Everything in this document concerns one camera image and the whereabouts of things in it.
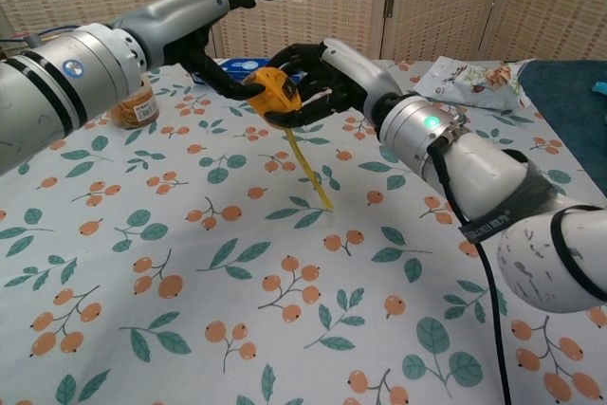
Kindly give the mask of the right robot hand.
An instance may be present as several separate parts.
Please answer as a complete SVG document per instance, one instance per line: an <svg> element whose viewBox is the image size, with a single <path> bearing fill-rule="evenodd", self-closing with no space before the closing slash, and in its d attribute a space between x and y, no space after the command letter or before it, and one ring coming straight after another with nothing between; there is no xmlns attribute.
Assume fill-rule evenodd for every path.
<svg viewBox="0 0 607 405"><path fill-rule="evenodd" d="M295 128L349 109L359 111L374 127L407 96L387 70L347 45L326 38L319 44L295 44L269 61L286 74L302 72L297 84L304 98L298 110L264 114L271 124Z"/></svg>

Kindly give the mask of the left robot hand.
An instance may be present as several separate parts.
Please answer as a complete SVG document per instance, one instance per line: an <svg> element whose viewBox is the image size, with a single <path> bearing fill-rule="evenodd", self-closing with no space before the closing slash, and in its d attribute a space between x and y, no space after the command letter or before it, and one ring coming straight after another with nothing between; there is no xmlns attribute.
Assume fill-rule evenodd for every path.
<svg viewBox="0 0 607 405"><path fill-rule="evenodd" d="M246 101L262 94L259 83L241 84L206 53L212 27L234 9L252 9L256 0L158 0L111 23L142 48L146 68L180 64L219 95Z"/></svg>

